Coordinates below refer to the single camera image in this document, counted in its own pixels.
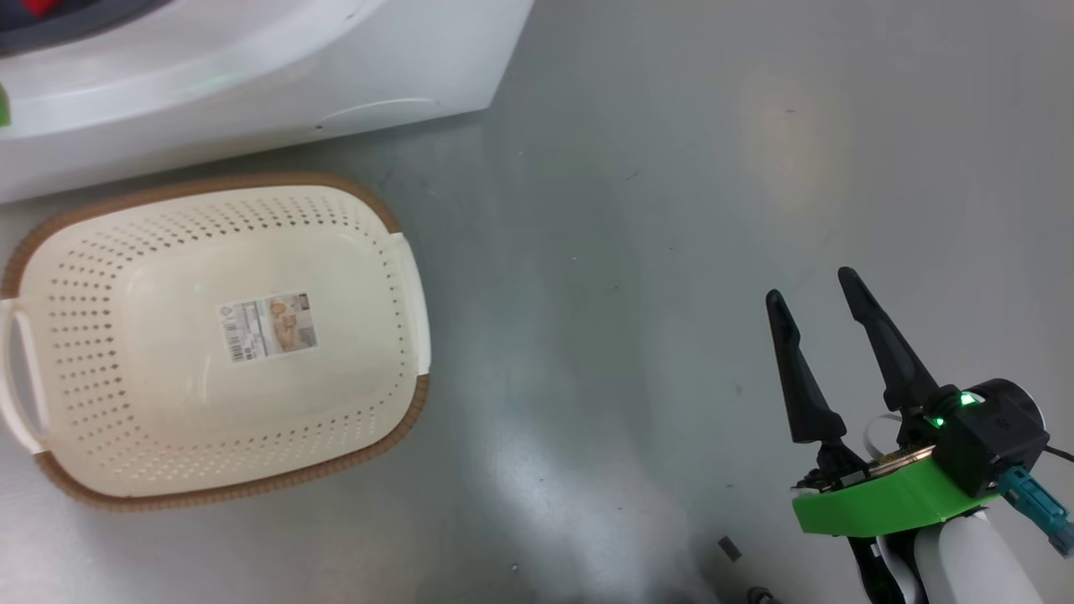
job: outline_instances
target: gray floor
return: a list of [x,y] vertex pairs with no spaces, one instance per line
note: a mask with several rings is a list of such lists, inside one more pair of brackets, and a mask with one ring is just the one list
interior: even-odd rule
[[[481,114],[0,208],[314,169],[401,218],[433,391],[404,443],[316,484],[86,509],[0,438],[0,601],[863,602],[801,534],[763,298],[787,296],[857,445],[882,384],[856,267],[938,378],[1004,376],[1074,448],[1074,9],[1059,0],[540,1]],[[1074,503],[1074,474],[1034,471]],[[1074,573],[1004,506],[1047,602]],[[730,535],[730,564],[715,542]]]

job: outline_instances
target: laundry basket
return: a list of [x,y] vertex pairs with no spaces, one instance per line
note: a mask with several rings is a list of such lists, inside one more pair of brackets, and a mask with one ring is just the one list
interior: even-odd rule
[[3,419],[98,507],[303,483],[391,448],[424,405],[410,247],[336,176],[191,183],[57,216],[18,247],[0,297]]

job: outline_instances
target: white washing machine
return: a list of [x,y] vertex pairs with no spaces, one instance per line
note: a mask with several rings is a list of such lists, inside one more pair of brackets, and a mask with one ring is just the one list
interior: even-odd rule
[[0,58],[0,202],[484,109],[532,0],[171,0]]

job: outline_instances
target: white cable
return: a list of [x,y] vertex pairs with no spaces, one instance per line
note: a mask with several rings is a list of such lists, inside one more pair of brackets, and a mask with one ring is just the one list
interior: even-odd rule
[[868,452],[869,457],[872,458],[872,459],[877,459],[877,458],[884,457],[884,454],[881,452],[881,450],[879,448],[876,448],[876,445],[874,445],[872,443],[872,438],[869,437],[869,429],[872,428],[873,422],[876,421],[877,419],[894,419],[894,420],[896,420],[896,421],[898,421],[900,423],[902,422],[902,416],[900,416],[899,414],[885,413],[883,415],[877,415],[876,417],[870,419],[866,423],[866,429],[865,429],[865,432],[862,432],[862,434],[861,434],[861,436],[862,436],[861,440],[866,444],[866,452]]

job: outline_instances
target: blue connector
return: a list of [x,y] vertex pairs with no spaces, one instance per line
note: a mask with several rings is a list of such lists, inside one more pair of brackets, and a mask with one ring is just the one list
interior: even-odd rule
[[1048,543],[1063,558],[1074,553],[1074,524],[1066,520],[1070,513],[1026,469],[1018,465],[1004,472],[1000,476],[999,491],[1007,503],[1048,535]]

